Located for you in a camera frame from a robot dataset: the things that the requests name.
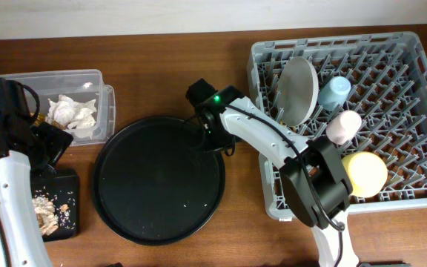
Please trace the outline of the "yellow-green bowl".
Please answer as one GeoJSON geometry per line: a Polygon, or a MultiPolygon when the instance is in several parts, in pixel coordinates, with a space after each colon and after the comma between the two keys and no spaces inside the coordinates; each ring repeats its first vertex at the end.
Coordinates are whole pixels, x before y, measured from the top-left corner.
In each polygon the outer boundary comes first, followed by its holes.
{"type": "Polygon", "coordinates": [[[369,198],[377,195],[388,178],[385,163],[370,152],[349,154],[342,164],[352,185],[352,196],[369,198]]]}

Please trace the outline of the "white napkin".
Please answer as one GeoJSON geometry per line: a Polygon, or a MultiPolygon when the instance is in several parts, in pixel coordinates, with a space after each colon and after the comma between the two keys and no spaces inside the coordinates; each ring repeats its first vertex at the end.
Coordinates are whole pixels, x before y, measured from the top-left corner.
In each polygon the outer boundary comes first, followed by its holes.
{"type": "Polygon", "coordinates": [[[73,131],[77,138],[92,138],[96,125],[94,113],[96,100],[77,102],[69,96],[59,94],[57,102],[48,99],[49,110],[45,122],[62,130],[73,131]]]}

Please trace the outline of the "gold foil wrapper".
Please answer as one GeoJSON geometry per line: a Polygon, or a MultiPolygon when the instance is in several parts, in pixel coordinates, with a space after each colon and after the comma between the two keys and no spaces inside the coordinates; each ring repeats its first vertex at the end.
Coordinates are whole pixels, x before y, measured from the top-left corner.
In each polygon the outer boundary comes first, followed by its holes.
{"type": "Polygon", "coordinates": [[[47,115],[39,113],[36,117],[36,121],[33,123],[34,126],[40,126],[41,123],[46,122],[49,125],[56,126],[56,123],[52,119],[48,119],[47,115]]]}

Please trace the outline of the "grey plate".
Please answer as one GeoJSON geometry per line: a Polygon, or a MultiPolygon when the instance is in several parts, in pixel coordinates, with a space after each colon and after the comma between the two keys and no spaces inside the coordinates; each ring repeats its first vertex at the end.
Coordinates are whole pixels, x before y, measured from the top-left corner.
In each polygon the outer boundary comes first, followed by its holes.
{"type": "Polygon", "coordinates": [[[317,104],[319,81],[314,66],[302,57],[294,57],[283,68],[277,85],[277,107],[288,126],[304,123],[317,104]]]}

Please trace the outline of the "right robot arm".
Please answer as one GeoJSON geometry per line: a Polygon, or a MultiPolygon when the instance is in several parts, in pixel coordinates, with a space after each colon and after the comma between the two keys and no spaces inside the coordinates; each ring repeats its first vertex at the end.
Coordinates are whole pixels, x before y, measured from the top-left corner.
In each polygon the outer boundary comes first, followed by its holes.
{"type": "Polygon", "coordinates": [[[230,156],[238,141],[247,142],[278,169],[287,206],[313,232],[319,265],[360,264],[347,225],[353,187],[331,141],[284,128],[233,86],[216,90],[199,79],[185,97],[202,129],[196,149],[230,156]]]}

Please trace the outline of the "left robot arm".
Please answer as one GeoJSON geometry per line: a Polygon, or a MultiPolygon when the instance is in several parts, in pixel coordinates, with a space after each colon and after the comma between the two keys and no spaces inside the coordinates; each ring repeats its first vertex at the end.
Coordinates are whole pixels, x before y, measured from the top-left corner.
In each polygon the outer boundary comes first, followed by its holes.
{"type": "Polygon", "coordinates": [[[0,266],[50,266],[32,203],[30,178],[53,170],[73,137],[36,123],[27,85],[0,78],[0,266]]]}

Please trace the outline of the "pink cup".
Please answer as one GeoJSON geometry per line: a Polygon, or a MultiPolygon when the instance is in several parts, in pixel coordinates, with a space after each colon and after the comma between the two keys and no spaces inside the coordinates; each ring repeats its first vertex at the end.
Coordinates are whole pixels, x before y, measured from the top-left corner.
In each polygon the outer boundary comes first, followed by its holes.
{"type": "Polygon", "coordinates": [[[361,124],[362,119],[357,112],[343,111],[328,123],[326,136],[334,144],[343,145],[357,134],[361,124]]]}

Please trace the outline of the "blue cup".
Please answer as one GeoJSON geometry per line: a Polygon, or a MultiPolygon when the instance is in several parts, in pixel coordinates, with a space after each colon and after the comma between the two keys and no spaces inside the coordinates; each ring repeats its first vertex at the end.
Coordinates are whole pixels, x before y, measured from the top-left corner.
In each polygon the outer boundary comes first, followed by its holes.
{"type": "Polygon", "coordinates": [[[326,111],[342,106],[351,90],[351,83],[342,76],[335,76],[319,91],[317,104],[326,111]]]}

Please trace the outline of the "food scraps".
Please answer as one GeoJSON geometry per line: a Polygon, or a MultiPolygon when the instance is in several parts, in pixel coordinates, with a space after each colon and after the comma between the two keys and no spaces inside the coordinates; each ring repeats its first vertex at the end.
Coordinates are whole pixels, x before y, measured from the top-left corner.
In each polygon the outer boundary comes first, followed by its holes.
{"type": "Polygon", "coordinates": [[[76,199],[72,191],[45,188],[33,192],[33,207],[44,240],[62,240],[77,231],[76,199]]]}

